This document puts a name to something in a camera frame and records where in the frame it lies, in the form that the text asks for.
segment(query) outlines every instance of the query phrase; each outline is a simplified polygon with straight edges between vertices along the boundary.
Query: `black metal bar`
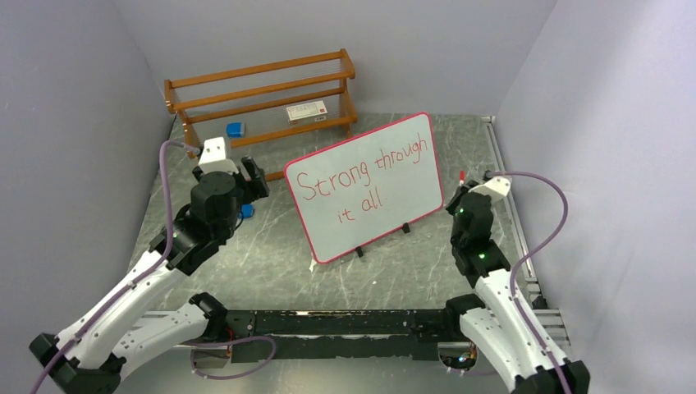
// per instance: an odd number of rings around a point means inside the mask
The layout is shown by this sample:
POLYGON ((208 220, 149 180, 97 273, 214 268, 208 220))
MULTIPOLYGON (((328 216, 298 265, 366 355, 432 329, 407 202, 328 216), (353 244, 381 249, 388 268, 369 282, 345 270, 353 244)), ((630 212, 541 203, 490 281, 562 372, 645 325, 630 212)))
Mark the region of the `black metal bar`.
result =
MULTIPOLYGON (((228 310, 235 338, 270 336, 276 359, 411 356, 439 360, 438 342, 462 341, 444 309, 228 310)), ((235 346, 231 362, 265 359, 267 342, 235 346)))

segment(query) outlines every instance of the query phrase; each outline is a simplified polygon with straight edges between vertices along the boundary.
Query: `white wall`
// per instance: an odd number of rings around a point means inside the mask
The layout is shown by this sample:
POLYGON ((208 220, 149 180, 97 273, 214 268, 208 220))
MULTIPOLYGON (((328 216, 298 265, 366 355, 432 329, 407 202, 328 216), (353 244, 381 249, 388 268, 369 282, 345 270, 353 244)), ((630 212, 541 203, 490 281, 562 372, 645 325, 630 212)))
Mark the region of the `white wall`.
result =
MULTIPOLYGON (((498 113, 510 169, 570 201, 536 259, 591 392, 696 391, 696 3, 560 0, 498 113)), ((531 244, 560 217, 518 180, 531 244)))
POLYGON ((31 340, 126 271, 171 118, 109 1, 2 1, 0 54, 0 382, 26 393, 31 340))
POLYGON ((477 115, 498 110, 556 3, 115 1, 160 84, 346 48, 359 110, 477 115))

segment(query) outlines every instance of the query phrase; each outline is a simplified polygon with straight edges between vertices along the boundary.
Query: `gray marble table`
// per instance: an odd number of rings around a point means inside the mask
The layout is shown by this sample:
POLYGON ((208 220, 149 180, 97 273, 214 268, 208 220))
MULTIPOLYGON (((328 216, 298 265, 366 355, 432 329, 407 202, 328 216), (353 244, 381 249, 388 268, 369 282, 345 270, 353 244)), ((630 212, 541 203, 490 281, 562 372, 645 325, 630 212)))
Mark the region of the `gray marble table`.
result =
MULTIPOLYGON (((407 114, 361 113, 354 134, 372 130, 407 114)), ((445 198, 454 192, 459 171, 474 179, 496 167, 496 153, 479 117, 432 116, 445 198)), ((224 121, 197 127, 200 136, 223 133, 224 121)), ((182 137, 175 122, 172 138, 182 137)), ((251 154, 269 172, 279 171, 293 158, 343 139, 341 130, 322 130, 284 140, 238 149, 239 157, 251 154)), ((189 200, 195 184, 190 170, 195 165, 185 154, 172 149, 167 155, 175 211, 189 200)), ((397 232, 355 254, 310 270, 309 244, 284 181, 270 183, 271 195, 254 203, 256 214, 220 252, 179 287, 169 291, 155 309, 174 310, 193 294, 207 291, 229 309, 382 309, 441 308, 453 296, 470 293, 468 282, 451 257, 451 217, 436 212, 416 223, 410 234, 397 232)), ((148 242, 164 223, 162 185, 153 184, 149 206, 133 261, 147 249, 148 242)), ((512 214, 500 202, 494 206, 493 238, 507 258, 520 257, 520 238, 512 214)), ((228 364, 210 373, 227 375, 253 365, 228 364)), ((307 393, 355 394, 382 392, 507 392, 497 376, 476 377, 448 373, 438 362, 412 361, 407 357, 387 359, 275 360, 249 377, 235 381, 210 382, 187 372, 188 356, 171 350, 138 369, 119 392, 213 393, 307 393)), ((490 371, 481 360, 474 370, 490 371)))
MULTIPOLYGON (((362 113, 354 134, 370 131, 407 114, 362 113)), ((494 168, 494 155, 479 117, 433 115, 445 199, 453 194, 460 170, 472 178, 494 168)), ((224 122, 197 126, 202 139, 219 136, 224 122)), ((176 122, 172 138, 180 139, 176 122)), ((278 171, 293 158, 343 139, 341 130, 321 130, 283 140, 236 149, 239 157, 252 155, 268 172, 278 171)), ((175 212, 189 201, 195 185, 195 165, 181 149, 167 153, 175 212)), ((471 292, 456 269, 449 236, 451 217, 443 210, 411 225, 411 233, 397 232, 366 246, 365 255, 350 254, 310 269, 311 253, 285 181, 269 183, 270 196, 254 203, 256 214, 244 221, 235 237, 189 279, 169 291, 155 309, 174 310, 193 294, 207 291, 229 309, 399 309, 441 308, 454 296, 471 292)), ((131 264, 147 249, 162 228, 164 203, 159 177, 131 264)), ((493 239, 514 263, 520 256, 513 239, 511 214, 503 203, 495 206, 493 239)))

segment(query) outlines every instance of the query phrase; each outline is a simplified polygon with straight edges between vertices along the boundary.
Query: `blue cube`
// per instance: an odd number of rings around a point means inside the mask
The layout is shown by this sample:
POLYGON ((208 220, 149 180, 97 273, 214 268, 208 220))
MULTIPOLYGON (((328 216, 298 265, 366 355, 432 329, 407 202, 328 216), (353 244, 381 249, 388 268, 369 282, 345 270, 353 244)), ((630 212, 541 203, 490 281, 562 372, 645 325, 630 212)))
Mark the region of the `blue cube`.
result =
POLYGON ((226 132, 230 138, 241 138, 244 136, 244 123, 234 121, 227 125, 226 132))
POLYGON ((241 206, 240 218, 248 219, 254 216, 254 206, 252 204, 244 204, 241 206))

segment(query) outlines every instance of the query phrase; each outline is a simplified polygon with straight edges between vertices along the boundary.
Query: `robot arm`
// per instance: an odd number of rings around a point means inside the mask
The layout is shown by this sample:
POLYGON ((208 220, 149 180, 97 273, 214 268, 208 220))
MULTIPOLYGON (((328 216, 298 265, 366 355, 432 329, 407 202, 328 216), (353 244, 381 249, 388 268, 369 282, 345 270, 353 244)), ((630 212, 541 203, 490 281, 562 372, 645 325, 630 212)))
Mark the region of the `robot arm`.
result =
POLYGON ((268 196, 263 170, 253 159, 242 158, 250 176, 246 180, 230 159, 229 146, 222 137, 205 141, 199 167, 194 170, 199 184, 191 189, 190 204, 176 215, 171 252, 152 273, 135 282, 162 258, 167 241, 164 229, 154 237, 150 250, 85 316, 57 335, 41 334, 31 342, 31 351, 44 367, 58 358, 49 374, 65 393, 113 392, 123 378, 156 355, 183 341, 216 337, 225 327, 227 310, 203 293, 167 318, 129 332, 156 300, 232 238, 242 204, 268 196), (85 322, 120 292, 123 294, 78 337, 85 322), (57 357, 70 340, 75 344, 57 357))
POLYGON ((582 361, 571 363, 551 339, 515 285, 511 266, 491 240, 492 203, 510 191, 510 181, 494 177, 483 185, 461 186, 447 206, 454 216, 452 254, 474 294, 448 301, 459 317, 459 329, 488 357, 508 390, 514 393, 559 392, 561 385, 549 353, 561 360, 561 370, 573 393, 586 393, 589 374, 582 361), (515 307, 520 302, 523 317, 515 307), (497 322, 488 308, 495 314, 497 322), (530 330, 532 325, 545 346, 530 330))

